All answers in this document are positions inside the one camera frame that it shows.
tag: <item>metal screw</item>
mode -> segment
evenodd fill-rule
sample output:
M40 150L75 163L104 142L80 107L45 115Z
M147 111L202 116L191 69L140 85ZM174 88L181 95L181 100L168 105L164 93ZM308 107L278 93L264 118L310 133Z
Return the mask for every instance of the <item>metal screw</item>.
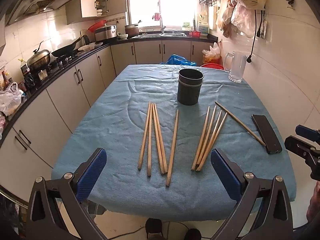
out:
M245 176L248 178L248 179L253 179L254 175L251 173L251 172L247 172L245 174Z
M276 176L276 180L279 181L279 182L282 182L282 181L283 181L283 179L282 179L281 176Z
M42 177L36 178L36 183L39 183L39 182L41 182L41 181L42 181Z
M66 174L64 174L63 176L65 179L70 179L72 177L72 173L71 172L68 172Z

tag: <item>window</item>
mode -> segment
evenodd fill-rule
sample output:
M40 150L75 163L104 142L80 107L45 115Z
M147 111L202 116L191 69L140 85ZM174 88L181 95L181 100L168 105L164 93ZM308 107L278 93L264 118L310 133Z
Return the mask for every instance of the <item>window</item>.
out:
M195 16L195 0L129 0L131 24L142 22L140 27L158 27L161 21L152 16L160 12L162 25L167 28L181 29L184 22L192 25Z

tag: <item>rice cooker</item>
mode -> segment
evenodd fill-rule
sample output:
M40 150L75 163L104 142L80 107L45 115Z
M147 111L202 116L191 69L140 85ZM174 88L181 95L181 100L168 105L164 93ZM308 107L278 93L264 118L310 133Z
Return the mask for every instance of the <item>rice cooker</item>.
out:
M103 41L117 37L117 27L115 25L104 24L94 31L96 41Z

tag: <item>person's hand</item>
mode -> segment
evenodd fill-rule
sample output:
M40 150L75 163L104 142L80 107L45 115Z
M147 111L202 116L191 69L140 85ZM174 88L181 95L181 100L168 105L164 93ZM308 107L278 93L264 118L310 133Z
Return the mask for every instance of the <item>person's hand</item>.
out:
M310 205L307 211L307 220L310 223L317 213L320 211L320 181L317 181L315 189L313 191L313 196L310 199Z

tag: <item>frying pan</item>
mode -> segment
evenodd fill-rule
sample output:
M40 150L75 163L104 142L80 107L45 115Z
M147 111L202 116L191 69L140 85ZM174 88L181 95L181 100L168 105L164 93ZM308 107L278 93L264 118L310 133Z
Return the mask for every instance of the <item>frying pan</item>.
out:
M73 43L67 46L64 46L60 49L57 49L51 52L51 54L55 57L61 57L63 55L71 54L71 52L75 49L77 42L80 41L81 39L82 39L82 35L78 39L76 39Z

